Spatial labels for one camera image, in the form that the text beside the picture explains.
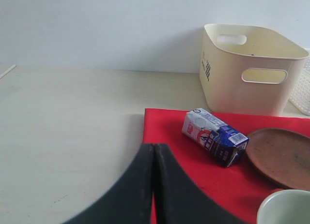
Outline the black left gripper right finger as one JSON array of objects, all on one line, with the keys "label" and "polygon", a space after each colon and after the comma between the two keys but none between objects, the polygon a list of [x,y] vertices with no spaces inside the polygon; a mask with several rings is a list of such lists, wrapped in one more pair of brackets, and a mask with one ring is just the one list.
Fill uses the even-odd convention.
[{"label": "black left gripper right finger", "polygon": [[178,164],[167,144],[155,145],[155,215],[158,224],[243,224],[209,198]]}]

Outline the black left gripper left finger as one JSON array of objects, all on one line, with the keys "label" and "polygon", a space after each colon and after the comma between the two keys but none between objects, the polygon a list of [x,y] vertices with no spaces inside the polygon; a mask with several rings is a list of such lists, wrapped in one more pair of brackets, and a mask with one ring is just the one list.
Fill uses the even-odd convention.
[{"label": "black left gripper left finger", "polygon": [[67,224],[149,224],[152,210],[154,145],[141,144],[118,181]]}]

